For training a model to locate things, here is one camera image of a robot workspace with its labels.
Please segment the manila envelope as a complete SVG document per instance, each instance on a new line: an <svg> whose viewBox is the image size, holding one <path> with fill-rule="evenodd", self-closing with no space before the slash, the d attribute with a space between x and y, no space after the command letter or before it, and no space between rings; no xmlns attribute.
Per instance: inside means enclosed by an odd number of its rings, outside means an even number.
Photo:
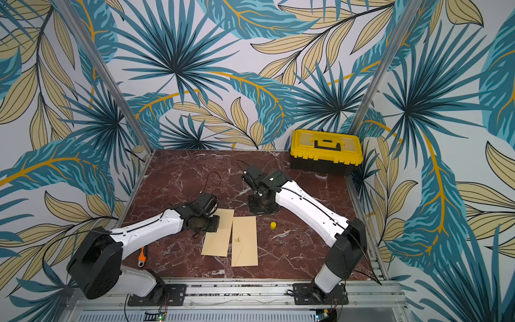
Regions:
<svg viewBox="0 0 515 322"><path fill-rule="evenodd" d="M232 229L232 267L258 265L256 217L234 217Z"/></svg>
<svg viewBox="0 0 515 322"><path fill-rule="evenodd" d="M206 233L201 254L203 256L227 257L234 210L217 209L215 215L219 217L218 229L214 233Z"/></svg>

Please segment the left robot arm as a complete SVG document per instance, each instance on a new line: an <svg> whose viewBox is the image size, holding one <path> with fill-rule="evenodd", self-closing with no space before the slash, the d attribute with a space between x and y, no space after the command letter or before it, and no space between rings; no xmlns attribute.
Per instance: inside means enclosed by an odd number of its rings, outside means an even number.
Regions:
<svg viewBox="0 0 515 322"><path fill-rule="evenodd" d="M218 199L202 192L194 201L173 205L160 214L129 226L88 232L67 265L67 272L88 300L107 294L127 294L153 305L166 299L163 280L150 270L127 267L122 262L134 252L164 237L191 230L218 230Z"/></svg>

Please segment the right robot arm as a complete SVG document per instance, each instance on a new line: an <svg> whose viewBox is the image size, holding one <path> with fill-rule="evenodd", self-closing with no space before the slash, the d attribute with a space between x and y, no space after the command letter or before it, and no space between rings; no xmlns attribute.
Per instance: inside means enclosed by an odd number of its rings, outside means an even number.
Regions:
<svg viewBox="0 0 515 322"><path fill-rule="evenodd" d="M361 220L340 216L304 191L296 181L277 170L263 173L255 166L243 170L242 178L252 189L249 210L254 215L289 210L311 227L330 247L325 263L310 283L296 283L293 294L298 305L346 303L341 286L366 257L366 227Z"/></svg>

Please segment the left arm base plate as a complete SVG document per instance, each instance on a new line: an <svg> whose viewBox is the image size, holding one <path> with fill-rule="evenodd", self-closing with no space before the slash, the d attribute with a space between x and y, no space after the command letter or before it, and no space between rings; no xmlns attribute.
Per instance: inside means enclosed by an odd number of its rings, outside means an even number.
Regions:
<svg viewBox="0 0 515 322"><path fill-rule="evenodd" d="M181 307L186 295L186 284L158 285L146 297L131 295L127 302L129 307Z"/></svg>

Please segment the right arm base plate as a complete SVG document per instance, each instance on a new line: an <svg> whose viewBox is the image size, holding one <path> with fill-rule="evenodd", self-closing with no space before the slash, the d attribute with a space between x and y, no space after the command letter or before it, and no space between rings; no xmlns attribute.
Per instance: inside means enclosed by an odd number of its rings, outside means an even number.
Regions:
<svg viewBox="0 0 515 322"><path fill-rule="evenodd" d="M295 283L292 285L295 305L348 305L347 292L341 284L325 293L315 283Z"/></svg>

